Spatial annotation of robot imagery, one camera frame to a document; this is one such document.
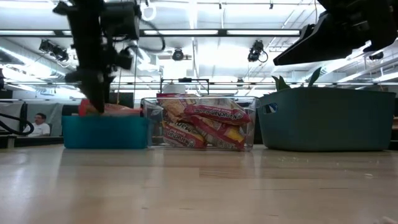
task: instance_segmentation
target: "black cable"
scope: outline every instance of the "black cable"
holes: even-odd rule
[[[33,130],[34,130],[33,124],[30,123],[29,121],[25,120],[25,119],[17,118],[17,117],[8,115],[8,114],[3,114],[3,113],[0,113],[0,116],[3,116],[5,118],[9,118],[9,119],[14,119],[14,120],[19,121],[21,123],[25,123],[25,124],[27,124],[30,127],[28,132],[16,131],[16,130],[11,129],[6,124],[4,124],[4,122],[0,121],[0,127],[4,128],[6,131],[9,131],[11,134],[17,134],[17,135],[26,136],[28,134],[31,134],[33,132]]]
[[[268,54],[267,52],[263,51],[262,53],[264,53],[267,56],[267,59],[265,61],[260,60],[260,58],[258,59],[259,62],[261,63],[266,63],[268,61]]]
[[[148,26],[150,26],[150,28],[154,29],[160,35],[160,32],[159,32],[158,28],[153,23],[151,23],[149,21],[145,21],[143,19],[141,19],[141,21],[144,24],[147,24]],[[145,50],[145,51],[147,51],[149,53],[161,53],[161,52],[164,51],[164,49],[166,49],[166,41],[164,39],[164,36],[162,36],[162,35],[160,36],[160,40],[162,41],[162,48],[160,50],[150,49],[150,48],[147,48],[147,47],[139,47],[139,48],[142,49],[142,50]],[[135,44],[132,44],[129,47],[138,47],[138,46],[135,45]]]

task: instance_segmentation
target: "orange object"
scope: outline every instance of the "orange object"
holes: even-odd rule
[[[114,105],[105,103],[105,112],[101,115],[117,116],[117,115],[136,115],[139,116],[141,109],[132,109],[127,106]],[[86,116],[91,114],[99,114],[90,101],[87,99],[81,100],[79,105],[79,115]]]

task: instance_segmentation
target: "ceiling light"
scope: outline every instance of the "ceiling light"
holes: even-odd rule
[[[10,68],[3,68],[2,73],[5,78],[17,80],[19,82],[43,82],[42,80],[39,80],[38,78],[34,78],[28,75],[25,75],[21,72],[14,71]]]
[[[70,31],[70,30],[64,30],[64,31],[62,31],[62,33],[64,35],[72,35],[72,31]]]
[[[52,30],[0,30],[0,35],[55,35]]]
[[[398,78],[398,72],[394,72],[394,73],[387,74],[387,75],[382,75],[379,78],[373,79],[372,81],[373,82],[383,82],[383,81],[391,80],[394,78]]]
[[[134,93],[134,90],[115,90],[115,93]]]
[[[158,35],[156,30],[145,30],[145,35]],[[216,35],[218,30],[160,30],[161,35]]]
[[[14,88],[18,88],[18,89],[21,89],[21,90],[36,91],[34,88],[32,88],[30,86],[27,86],[27,85],[11,85],[11,84],[8,84],[8,86],[14,87]]]
[[[227,30],[227,35],[300,36],[299,30]]]
[[[337,82],[347,82],[347,81],[350,81],[350,80],[353,80],[353,79],[355,79],[355,78],[358,78],[358,77],[360,77],[362,74],[360,74],[360,73],[356,73],[356,74],[354,74],[354,75],[350,75],[350,76],[347,76],[347,77],[345,77],[345,78],[342,78],[341,80],[338,80]]]

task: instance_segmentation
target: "wooden table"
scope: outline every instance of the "wooden table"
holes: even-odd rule
[[[398,219],[398,153],[0,153],[7,224],[372,224]]]

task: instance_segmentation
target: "clear plastic container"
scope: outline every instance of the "clear plastic container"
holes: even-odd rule
[[[253,96],[158,97],[142,99],[151,148],[250,151],[256,106]]]

